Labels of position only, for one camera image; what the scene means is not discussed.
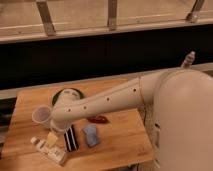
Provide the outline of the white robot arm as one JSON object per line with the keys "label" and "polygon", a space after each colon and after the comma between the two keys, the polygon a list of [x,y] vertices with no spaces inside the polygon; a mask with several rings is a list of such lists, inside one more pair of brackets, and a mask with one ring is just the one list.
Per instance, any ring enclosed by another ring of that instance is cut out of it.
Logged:
{"label": "white robot arm", "polygon": [[140,76],[51,113],[58,134],[97,114],[153,105],[156,171],[213,171],[213,77],[192,69]]}

